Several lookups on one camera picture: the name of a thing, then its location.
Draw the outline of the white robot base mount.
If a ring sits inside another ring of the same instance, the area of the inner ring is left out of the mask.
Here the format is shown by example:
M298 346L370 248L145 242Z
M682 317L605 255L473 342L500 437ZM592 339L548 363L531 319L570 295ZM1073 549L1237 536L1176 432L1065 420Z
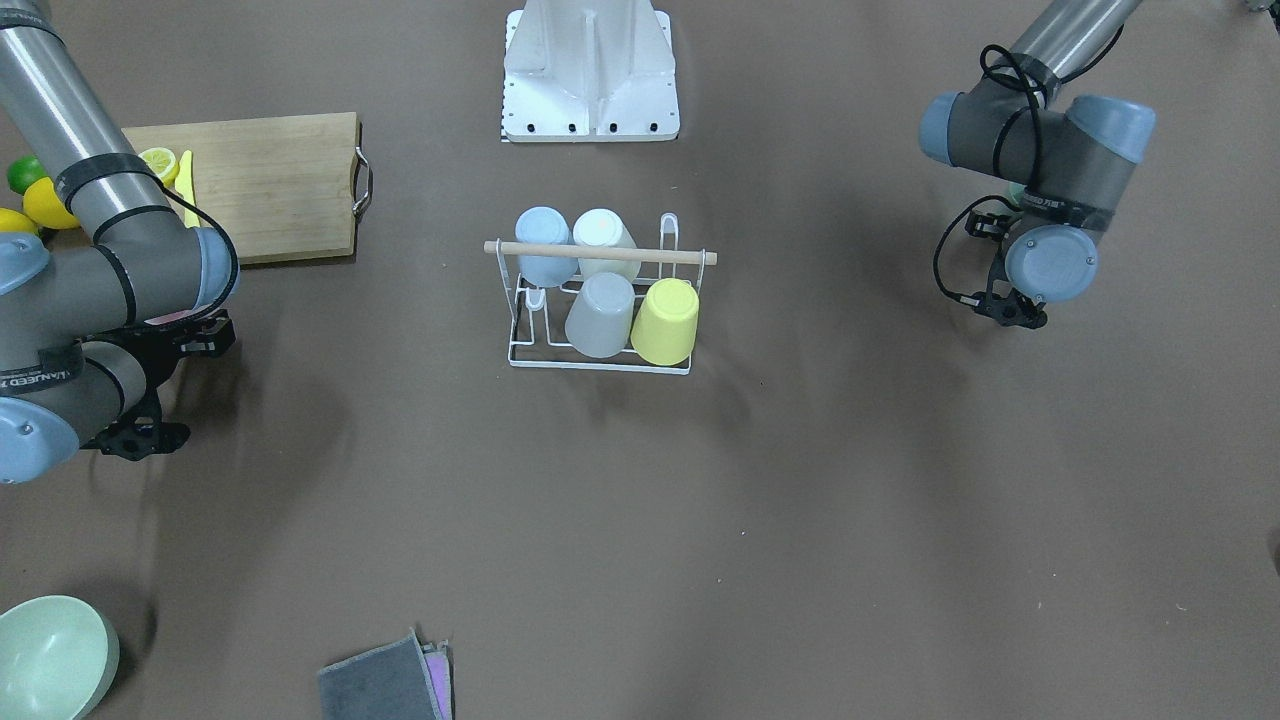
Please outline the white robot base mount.
M527 1L506 17L503 70L506 142L680 135L672 20L649 1Z

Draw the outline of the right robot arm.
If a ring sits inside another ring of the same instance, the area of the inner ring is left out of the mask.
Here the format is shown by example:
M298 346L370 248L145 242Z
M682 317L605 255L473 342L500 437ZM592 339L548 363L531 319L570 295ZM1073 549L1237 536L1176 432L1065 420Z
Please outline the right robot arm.
M1 50L3 109L90 237L52 251L3 234L3 482L82 450L173 454L189 428L164 420L157 392L180 360L234 343L236 247L211 218L183 224L40 3L3 4Z

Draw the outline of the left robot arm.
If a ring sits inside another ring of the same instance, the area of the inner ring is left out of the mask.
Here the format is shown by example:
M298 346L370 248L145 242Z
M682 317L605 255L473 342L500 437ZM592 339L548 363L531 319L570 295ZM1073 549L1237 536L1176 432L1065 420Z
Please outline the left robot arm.
M1038 329L1046 307L1084 293L1100 269L1098 243L1156 127L1152 108L1100 95L1052 109L1064 86L1089 72L1120 38L1134 1L1053 1L1011 47L980 53L982 77L942 94L918 128L923 154L1009 182L952 222L995 246L982 290L948 300L1004 327Z

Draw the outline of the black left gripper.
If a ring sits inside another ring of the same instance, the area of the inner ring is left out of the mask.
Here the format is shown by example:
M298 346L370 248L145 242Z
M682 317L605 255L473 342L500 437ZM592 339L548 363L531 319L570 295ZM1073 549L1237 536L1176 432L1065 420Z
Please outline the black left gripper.
M998 213L970 210L965 219L965 232L977 240L995 243L986 286L964 296L964 302L974 314L987 316L1001 327L1020 327L1036 331L1048 322L1043 302L1033 301L1012 287L1005 269L1006 249L1015 217Z

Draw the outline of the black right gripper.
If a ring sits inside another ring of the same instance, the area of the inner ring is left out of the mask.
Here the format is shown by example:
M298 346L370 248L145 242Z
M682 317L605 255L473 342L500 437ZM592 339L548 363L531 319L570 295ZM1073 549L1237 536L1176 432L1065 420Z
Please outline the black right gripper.
M220 357L234 343L227 310L202 320L180 320L166 331L147 325L90 338L83 343L84 366L115 388L118 414L82 448L129 461L180 450L191 429L164 419L159 388L187 357Z

